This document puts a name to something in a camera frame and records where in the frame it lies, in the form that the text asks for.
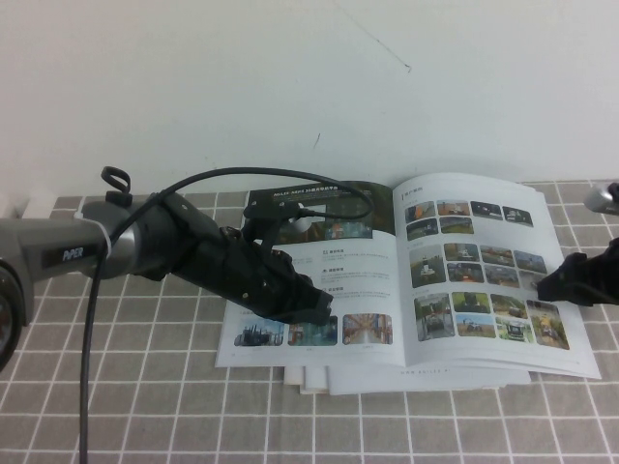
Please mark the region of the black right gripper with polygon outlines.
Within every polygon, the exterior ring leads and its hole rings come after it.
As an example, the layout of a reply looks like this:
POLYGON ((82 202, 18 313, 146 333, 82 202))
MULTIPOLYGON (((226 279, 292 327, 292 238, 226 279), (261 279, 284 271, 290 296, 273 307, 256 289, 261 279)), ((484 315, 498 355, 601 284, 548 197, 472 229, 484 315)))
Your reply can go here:
POLYGON ((612 239, 605 251, 595 256, 582 252, 568 255, 553 273, 537 283, 537 294, 545 302, 618 305, 618 239, 612 239), (584 280, 586 261, 589 293, 579 284, 584 280))

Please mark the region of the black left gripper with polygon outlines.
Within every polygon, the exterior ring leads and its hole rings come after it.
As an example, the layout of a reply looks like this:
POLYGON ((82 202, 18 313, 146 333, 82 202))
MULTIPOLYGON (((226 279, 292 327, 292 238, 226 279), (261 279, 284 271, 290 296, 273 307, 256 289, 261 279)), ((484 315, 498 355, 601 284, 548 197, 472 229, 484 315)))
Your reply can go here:
POLYGON ((298 274, 287 253, 247 241, 233 228, 222 228, 192 253, 192 277, 199 286, 271 320, 324 326, 333 296, 298 274))

